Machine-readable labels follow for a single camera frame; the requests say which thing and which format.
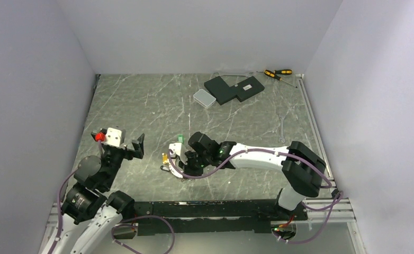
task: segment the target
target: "black and white robotic arm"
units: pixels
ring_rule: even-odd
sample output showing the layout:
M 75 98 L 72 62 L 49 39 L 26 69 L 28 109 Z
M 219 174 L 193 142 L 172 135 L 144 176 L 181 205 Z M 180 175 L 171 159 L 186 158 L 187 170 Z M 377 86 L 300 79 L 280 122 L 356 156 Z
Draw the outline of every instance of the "black and white robotic arm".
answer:
M 125 131 L 118 128 L 92 132 L 92 137 L 101 155 L 85 157 L 68 176 L 74 175 L 77 183 L 58 207 L 58 226 L 42 254 L 91 253 L 116 224 L 134 217 L 132 197 L 121 191 L 109 198 L 102 193 L 112 187 L 123 159 L 143 158 L 145 135 L 131 144 L 124 143 Z
M 252 147 L 231 141 L 217 143 L 196 132 L 188 145 L 193 151 L 187 151 L 181 143 L 169 145 L 169 158 L 164 161 L 163 169 L 177 178 L 197 179 L 211 175 L 213 172 L 203 175 L 203 168 L 208 165 L 283 173 L 289 184 L 281 189 L 277 205 L 278 210 L 286 214 L 290 214 L 304 198 L 319 195 L 326 163 L 301 142 L 293 141 L 288 147 Z

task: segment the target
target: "small green object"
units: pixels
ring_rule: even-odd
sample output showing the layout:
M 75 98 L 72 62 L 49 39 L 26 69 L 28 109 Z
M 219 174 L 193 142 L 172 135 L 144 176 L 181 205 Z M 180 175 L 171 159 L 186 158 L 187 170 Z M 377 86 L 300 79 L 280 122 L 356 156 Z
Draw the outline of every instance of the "small green object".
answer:
M 179 142 L 179 143 L 184 143 L 184 136 L 182 135 L 182 134 L 179 134 L 179 135 L 177 135 L 177 141 Z

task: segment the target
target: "yellow and black screwdriver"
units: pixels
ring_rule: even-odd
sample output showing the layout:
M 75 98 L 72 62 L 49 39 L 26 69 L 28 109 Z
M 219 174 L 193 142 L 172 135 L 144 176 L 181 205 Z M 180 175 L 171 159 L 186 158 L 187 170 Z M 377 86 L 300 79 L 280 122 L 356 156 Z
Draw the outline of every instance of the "yellow and black screwdriver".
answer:
M 282 74 L 282 75 L 291 75 L 293 73 L 292 70 L 275 70 L 274 72 L 270 71 L 270 70 L 265 70 L 263 72 L 266 76 L 277 79 L 279 81 L 283 81 L 287 84 L 289 84 L 290 86 L 293 86 L 292 84 L 284 81 L 281 77 L 277 76 L 276 74 Z

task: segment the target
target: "wall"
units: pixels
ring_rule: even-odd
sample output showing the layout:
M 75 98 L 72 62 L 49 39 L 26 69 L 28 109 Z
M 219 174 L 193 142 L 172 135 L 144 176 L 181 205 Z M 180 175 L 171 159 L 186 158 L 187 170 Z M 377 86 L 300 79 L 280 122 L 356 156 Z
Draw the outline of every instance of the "wall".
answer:
M 97 73 L 304 72 L 342 0 L 58 0 Z
M 343 1 L 305 73 L 369 253 L 414 253 L 414 1 Z
M 38 252 L 94 77 L 55 1 L 0 1 L 0 253 Z

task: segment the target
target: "marble tabletop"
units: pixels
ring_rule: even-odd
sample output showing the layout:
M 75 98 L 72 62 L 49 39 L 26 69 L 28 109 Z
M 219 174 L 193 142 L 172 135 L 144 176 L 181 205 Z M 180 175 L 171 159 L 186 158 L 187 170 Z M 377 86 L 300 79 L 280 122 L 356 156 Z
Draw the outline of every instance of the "marble tabletop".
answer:
M 90 133 L 100 128 L 126 129 L 126 141 L 145 133 L 145 156 L 125 160 L 111 191 L 121 190 L 136 201 L 183 201 L 275 198 L 287 184 L 283 174 L 261 169 L 224 169 L 210 177 L 180 181 L 160 170 L 161 154 L 183 134 L 185 144 L 196 131 L 218 143 L 235 141 L 250 146 L 281 147 L 301 141 L 318 152 L 301 90 L 287 83 L 256 74 L 265 90 L 250 99 L 234 99 L 205 109 L 193 100 L 211 74 L 101 75 L 75 165 L 97 155 Z M 229 86 L 245 77 L 224 77 Z M 294 76 L 287 79 L 294 82 Z M 279 113 L 286 113 L 285 143 L 278 141 Z

